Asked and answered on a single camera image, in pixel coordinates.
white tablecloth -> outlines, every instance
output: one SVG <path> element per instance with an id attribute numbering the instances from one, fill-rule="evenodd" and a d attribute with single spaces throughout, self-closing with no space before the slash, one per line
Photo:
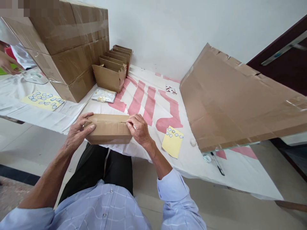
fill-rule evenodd
<path id="1" fill-rule="evenodd" d="M 149 123 L 150 136 L 155 140 L 161 153 L 183 176 L 229 186 L 252 193 L 262 199 L 283 200 L 249 146 L 217 153 L 218 157 L 216 158 L 225 176 L 220 174 L 214 161 L 205 162 L 198 146 L 193 147 L 191 144 L 195 139 L 188 122 L 178 82 L 133 65 L 130 68 L 129 76 L 125 80 L 122 92 L 116 95 L 114 104 L 91 100 L 90 98 L 97 87 L 94 86 L 80 103 L 66 101 L 53 112 L 19 101 L 36 90 L 58 95 L 50 83 L 38 85 L 26 82 L 20 76 L 13 76 L 0 80 L 0 115 L 67 134 L 70 125 L 74 123 L 80 113 L 90 111 L 102 114 L 139 113 Z M 175 87 L 177 95 L 166 92 L 166 84 Z M 178 159 L 172 158 L 161 148 L 164 138 L 163 130 L 166 131 L 169 125 L 184 134 Z M 134 139 L 126 145 L 103 146 L 151 162 L 147 152 Z"/>

left hand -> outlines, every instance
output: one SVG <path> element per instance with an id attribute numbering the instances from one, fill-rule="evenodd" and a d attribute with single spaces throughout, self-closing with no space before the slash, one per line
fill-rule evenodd
<path id="1" fill-rule="evenodd" d="M 93 112 L 89 112 L 82 114 L 77 118 L 76 123 L 73 124 L 69 129 L 67 139 L 62 147 L 63 151 L 74 153 L 82 144 L 85 137 L 95 129 L 96 125 L 91 125 L 86 127 L 86 129 L 83 129 L 85 122 L 89 121 L 87 118 L 93 114 Z"/>

yellow sticky note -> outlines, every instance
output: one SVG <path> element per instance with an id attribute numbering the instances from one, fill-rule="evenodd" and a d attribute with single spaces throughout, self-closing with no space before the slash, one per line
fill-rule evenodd
<path id="1" fill-rule="evenodd" d="M 45 93 L 42 91 L 36 91 L 23 99 L 21 99 L 21 102 L 33 105 L 42 109 L 47 109 L 50 111 L 54 111 L 57 109 L 61 104 L 65 102 L 62 98 L 58 96 L 54 96 L 49 93 Z"/>
<path id="2" fill-rule="evenodd" d="M 162 142 L 162 148 L 172 157 L 178 159 L 183 134 L 169 126 Z"/>

shirt sleeve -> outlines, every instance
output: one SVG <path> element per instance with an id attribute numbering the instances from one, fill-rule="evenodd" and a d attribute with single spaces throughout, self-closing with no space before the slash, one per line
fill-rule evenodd
<path id="1" fill-rule="evenodd" d="M 161 229 L 207 229 L 179 172 L 173 169 L 157 184 L 159 197 L 165 202 Z"/>
<path id="2" fill-rule="evenodd" d="M 0 222 L 0 229 L 30 230 L 47 229 L 54 217 L 53 208 L 20 209 L 15 208 Z"/>

light blue shirt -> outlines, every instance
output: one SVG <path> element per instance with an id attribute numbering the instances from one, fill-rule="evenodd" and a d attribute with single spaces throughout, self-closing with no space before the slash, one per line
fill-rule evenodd
<path id="1" fill-rule="evenodd" d="M 173 169 L 157 180 L 163 206 L 161 229 L 207 229 L 188 186 Z M 15 208 L 1 221 L 0 229 L 151 229 L 131 193 L 120 186 L 104 184 L 82 190 L 52 208 Z"/>

